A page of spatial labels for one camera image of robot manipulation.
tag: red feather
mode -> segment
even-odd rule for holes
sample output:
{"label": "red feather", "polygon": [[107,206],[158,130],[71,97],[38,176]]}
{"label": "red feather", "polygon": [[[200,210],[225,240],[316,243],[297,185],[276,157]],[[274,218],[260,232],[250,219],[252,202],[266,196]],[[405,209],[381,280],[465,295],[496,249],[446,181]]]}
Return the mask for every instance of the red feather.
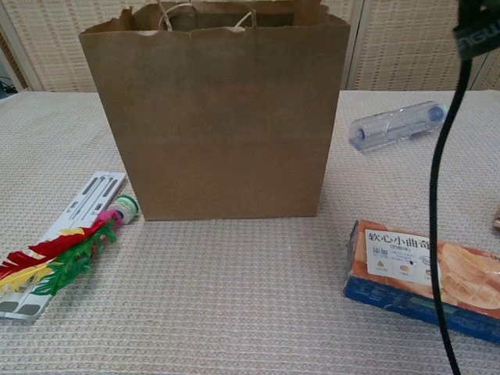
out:
{"label": "red feather", "polygon": [[49,241],[40,242],[37,245],[28,246],[30,250],[42,255],[40,259],[34,258],[25,252],[11,252],[7,255],[7,260],[4,260],[0,265],[0,280],[15,272],[24,270],[25,268],[37,266],[48,262],[51,259],[63,254],[69,248],[80,244],[85,239],[97,232],[106,222],[97,220],[90,228],[81,228],[84,234],[61,235]]}
{"label": "red feather", "polygon": [[38,266],[47,261],[47,258],[36,259],[24,252],[11,252],[7,255],[7,260],[4,260],[0,265],[0,280],[12,273]]}

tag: food image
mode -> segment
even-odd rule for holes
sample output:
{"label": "food image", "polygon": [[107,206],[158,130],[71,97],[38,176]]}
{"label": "food image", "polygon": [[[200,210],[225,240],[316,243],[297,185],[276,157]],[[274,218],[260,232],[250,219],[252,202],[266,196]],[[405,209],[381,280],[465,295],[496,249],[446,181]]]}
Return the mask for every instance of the food image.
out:
{"label": "food image", "polygon": [[481,309],[500,309],[500,293],[488,284],[474,283],[450,272],[441,278],[441,286],[458,302]]}
{"label": "food image", "polygon": [[500,291],[488,283],[500,263],[458,245],[445,244],[440,254],[441,287],[458,302],[481,309],[500,309]]}

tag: green feather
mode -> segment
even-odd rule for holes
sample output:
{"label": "green feather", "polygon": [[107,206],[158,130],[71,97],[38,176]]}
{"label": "green feather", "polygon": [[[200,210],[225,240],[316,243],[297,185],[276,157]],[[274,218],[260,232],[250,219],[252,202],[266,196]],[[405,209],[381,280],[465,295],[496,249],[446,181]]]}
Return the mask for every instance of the green feather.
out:
{"label": "green feather", "polygon": [[52,273],[43,277],[32,293],[34,295],[55,295],[66,285],[71,284],[78,275],[88,272],[91,268],[92,247],[97,245],[99,251],[102,250],[102,237],[108,238],[111,242],[116,241],[116,235],[112,230],[113,224],[114,220],[110,220],[91,237],[68,249],[50,262],[48,267],[52,269]]}

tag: clear plastic container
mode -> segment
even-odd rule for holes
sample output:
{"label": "clear plastic container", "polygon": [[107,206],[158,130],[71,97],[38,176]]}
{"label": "clear plastic container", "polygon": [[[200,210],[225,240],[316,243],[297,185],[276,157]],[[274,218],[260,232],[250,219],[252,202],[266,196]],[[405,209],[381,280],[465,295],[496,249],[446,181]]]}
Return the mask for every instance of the clear plastic container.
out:
{"label": "clear plastic container", "polygon": [[436,102],[424,102],[355,120],[349,128],[349,142],[361,152],[440,129],[448,109]]}

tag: feather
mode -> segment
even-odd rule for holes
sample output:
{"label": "feather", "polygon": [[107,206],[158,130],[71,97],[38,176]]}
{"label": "feather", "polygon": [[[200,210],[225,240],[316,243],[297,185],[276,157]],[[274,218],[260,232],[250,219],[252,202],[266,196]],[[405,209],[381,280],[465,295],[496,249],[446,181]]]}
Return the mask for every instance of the feather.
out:
{"label": "feather", "polygon": [[46,263],[59,255],[63,254],[69,248],[81,243],[86,238],[93,236],[98,230],[106,224],[105,221],[97,220],[90,228],[80,228],[78,233],[71,235],[61,235],[54,240],[44,241],[38,245],[32,245],[28,248],[37,255],[31,256],[25,252],[11,252],[7,255],[0,265],[0,280],[29,267],[38,266]]}
{"label": "feather", "polygon": [[0,280],[1,291],[18,291],[27,282],[36,284],[42,277],[49,275],[52,270],[47,263],[42,263],[38,266],[29,267],[25,270],[13,273]]}
{"label": "feather", "polygon": [[25,252],[11,252],[7,255],[7,259],[0,265],[0,280],[26,268],[46,263],[47,260],[46,258],[35,258]]}
{"label": "feather", "polygon": [[81,228],[84,232],[83,234],[76,233],[69,236],[58,236],[53,240],[43,241],[37,245],[28,246],[28,248],[37,254],[52,259],[65,252],[68,248],[72,248],[86,238],[92,236],[96,231],[101,229],[105,223],[106,222],[103,220],[97,220],[90,228]]}
{"label": "feather", "polygon": [[75,229],[61,229],[59,231],[60,234],[63,236],[71,236],[73,234],[85,234],[85,231],[81,228],[75,228]]}
{"label": "feather", "polygon": [[88,272],[91,265],[92,248],[97,245],[101,249],[102,238],[108,238],[111,242],[116,240],[116,235],[112,230],[113,225],[114,220],[104,223],[91,237],[50,262],[48,267],[52,272],[40,280],[32,293],[34,295],[55,295],[66,285],[72,283],[79,274]]}

